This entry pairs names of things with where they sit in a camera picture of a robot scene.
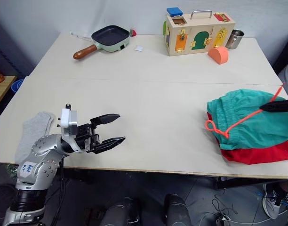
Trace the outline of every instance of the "wooden shelf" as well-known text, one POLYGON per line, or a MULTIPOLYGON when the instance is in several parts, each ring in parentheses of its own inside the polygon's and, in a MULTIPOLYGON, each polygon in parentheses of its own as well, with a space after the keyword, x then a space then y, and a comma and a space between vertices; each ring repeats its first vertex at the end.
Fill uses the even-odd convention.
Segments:
POLYGON ((16 80, 16 76, 5 76, 5 80, 0 83, 0 101, 3 99, 12 83, 16 80))

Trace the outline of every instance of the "gray sock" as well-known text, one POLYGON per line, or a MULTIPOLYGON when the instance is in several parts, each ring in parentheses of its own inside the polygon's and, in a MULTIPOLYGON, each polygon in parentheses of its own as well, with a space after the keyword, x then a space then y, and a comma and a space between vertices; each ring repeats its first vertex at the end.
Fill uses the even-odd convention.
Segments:
POLYGON ((17 164, 20 164, 29 155, 35 141, 49 134, 53 119, 53 114, 40 112, 34 118, 24 122, 23 135, 15 154, 17 164))

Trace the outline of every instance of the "table edge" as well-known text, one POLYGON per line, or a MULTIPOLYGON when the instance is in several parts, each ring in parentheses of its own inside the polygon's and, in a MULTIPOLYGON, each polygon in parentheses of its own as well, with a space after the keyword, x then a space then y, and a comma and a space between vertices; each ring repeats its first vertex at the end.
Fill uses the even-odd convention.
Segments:
MULTIPOLYGON (((0 162, 4 164, 14 164, 11 162, 0 162)), ((245 174, 222 174, 222 173, 202 173, 202 172, 183 172, 183 171, 169 171, 169 170, 151 170, 151 169, 120 169, 120 168, 95 168, 95 167, 73 167, 64 166, 67 169, 81 169, 81 170, 112 170, 112 171, 131 171, 131 172, 147 172, 147 173, 171 173, 171 174, 185 174, 193 176, 209 176, 209 177, 230 177, 230 178, 259 178, 259 179, 288 179, 288 176, 268 176, 268 175, 245 175, 245 174)))

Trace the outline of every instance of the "white label on robot arm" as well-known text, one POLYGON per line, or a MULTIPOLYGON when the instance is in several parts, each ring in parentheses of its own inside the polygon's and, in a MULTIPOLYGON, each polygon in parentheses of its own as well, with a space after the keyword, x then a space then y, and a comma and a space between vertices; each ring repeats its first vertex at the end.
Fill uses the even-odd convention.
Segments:
POLYGON ((36 165, 35 162, 25 161, 20 170, 20 176, 26 178, 32 173, 33 167, 36 165))

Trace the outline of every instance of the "blue block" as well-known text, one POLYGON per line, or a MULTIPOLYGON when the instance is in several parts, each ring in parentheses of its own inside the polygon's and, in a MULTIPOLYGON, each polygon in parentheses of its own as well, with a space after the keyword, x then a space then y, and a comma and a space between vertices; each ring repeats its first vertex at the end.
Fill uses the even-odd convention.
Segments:
POLYGON ((167 8, 167 12, 170 16, 181 16, 183 14, 183 12, 178 7, 167 8))

